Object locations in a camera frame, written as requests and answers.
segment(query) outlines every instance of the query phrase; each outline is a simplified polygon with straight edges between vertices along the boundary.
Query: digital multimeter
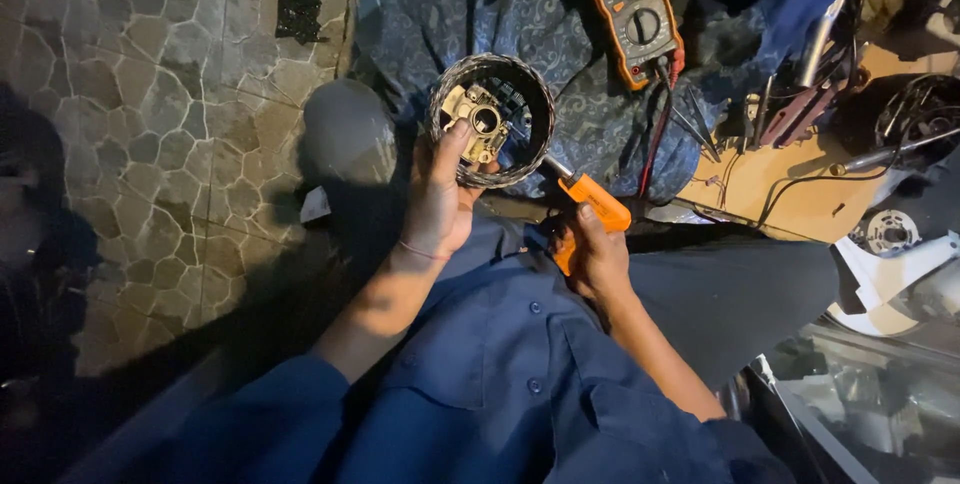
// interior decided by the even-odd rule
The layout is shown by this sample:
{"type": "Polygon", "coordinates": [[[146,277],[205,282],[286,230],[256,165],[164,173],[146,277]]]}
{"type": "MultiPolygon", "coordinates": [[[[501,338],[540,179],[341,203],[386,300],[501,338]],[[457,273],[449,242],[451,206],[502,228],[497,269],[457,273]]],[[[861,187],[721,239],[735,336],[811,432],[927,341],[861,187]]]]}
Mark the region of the digital multimeter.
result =
{"type": "Polygon", "coordinates": [[[631,90],[640,90],[650,82],[646,62],[683,48],[670,0],[596,0],[596,3],[613,35],[617,70],[631,90]]]}

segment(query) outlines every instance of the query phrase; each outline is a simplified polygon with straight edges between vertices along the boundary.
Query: blue work shirt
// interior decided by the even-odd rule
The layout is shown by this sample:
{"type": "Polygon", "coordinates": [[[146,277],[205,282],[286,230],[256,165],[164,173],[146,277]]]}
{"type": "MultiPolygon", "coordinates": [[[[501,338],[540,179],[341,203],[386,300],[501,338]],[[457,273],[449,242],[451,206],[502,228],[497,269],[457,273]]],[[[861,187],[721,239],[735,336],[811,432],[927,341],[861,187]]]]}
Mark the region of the blue work shirt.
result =
{"type": "Polygon", "coordinates": [[[357,422],[342,374],[300,356],[191,416],[165,479],[793,481],[748,426],[667,399],[516,227],[474,223],[357,422]]]}

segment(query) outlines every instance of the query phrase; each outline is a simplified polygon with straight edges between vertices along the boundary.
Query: stone tile floor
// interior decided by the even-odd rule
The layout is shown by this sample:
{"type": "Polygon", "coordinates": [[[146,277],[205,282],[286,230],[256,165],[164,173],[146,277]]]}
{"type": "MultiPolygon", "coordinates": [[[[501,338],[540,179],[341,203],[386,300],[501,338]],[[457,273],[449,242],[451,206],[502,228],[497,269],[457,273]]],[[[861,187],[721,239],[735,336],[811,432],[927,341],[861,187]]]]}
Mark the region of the stone tile floor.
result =
{"type": "Polygon", "coordinates": [[[275,39],[277,0],[0,0],[0,80],[54,123],[98,237],[78,375],[221,317],[304,239],[301,107],[348,7],[321,1],[331,41],[302,47],[275,39]]]}

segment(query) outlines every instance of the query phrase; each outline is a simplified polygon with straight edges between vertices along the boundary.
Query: person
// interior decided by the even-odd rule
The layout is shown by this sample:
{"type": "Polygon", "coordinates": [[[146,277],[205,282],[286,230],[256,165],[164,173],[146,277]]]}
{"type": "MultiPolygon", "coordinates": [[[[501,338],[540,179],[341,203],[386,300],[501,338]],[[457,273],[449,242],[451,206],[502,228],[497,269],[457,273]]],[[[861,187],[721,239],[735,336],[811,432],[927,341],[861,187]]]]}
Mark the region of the person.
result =
{"type": "Polygon", "coordinates": [[[368,281],[307,354],[190,416],[156,480],[793,481],[712,389],[829,305],[830,268],[787,270],[832,264],[825,247],[630,256],[581,204],[565,279],[530,225],[474,214],[482,190],[455,176],[466,121],[402,171],[367,87],[320,87],[304,119],[331,231],[368,281]]]}

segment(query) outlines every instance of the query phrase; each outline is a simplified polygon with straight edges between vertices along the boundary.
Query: blue cloth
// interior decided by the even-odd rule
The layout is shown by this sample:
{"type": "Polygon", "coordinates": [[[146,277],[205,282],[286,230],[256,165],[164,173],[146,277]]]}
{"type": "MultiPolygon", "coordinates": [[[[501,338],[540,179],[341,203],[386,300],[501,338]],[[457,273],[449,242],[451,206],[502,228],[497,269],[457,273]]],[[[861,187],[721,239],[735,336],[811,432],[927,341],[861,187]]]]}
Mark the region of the blue cloth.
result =
{"type": "Polygon", "coordinates": [[[792,482],[746,425],[664,397],[519,225],[478,221],[358,421],[297,357],[191,416],[166,480],[792,482]]]}
{"type": "MultiPolygon", "coordinates": [[[[678,88],[702,99],[707,125],[729,99],[758,92],[810,24],[834,0],[672,0],[684,25],[686,69],[678,88]]],[[[637,192],[646,160],[654,89],[627,92],[607,61],[609,35],[593,0],[357,0],[352,73],[388,101],[400,129],[415,130],[437,78],[480,52],[519,57],[556,102],[550,153],[615,195],[637,192]]],[[[678,109],[692,107],[675,97],[678,109]]],[[[700,145],[670,115],[654,159],[649,197],[666,202],[690,181],[700,145]]],[[[535,173],[506,193],[543,196],[555,186],[535,173]]]]}

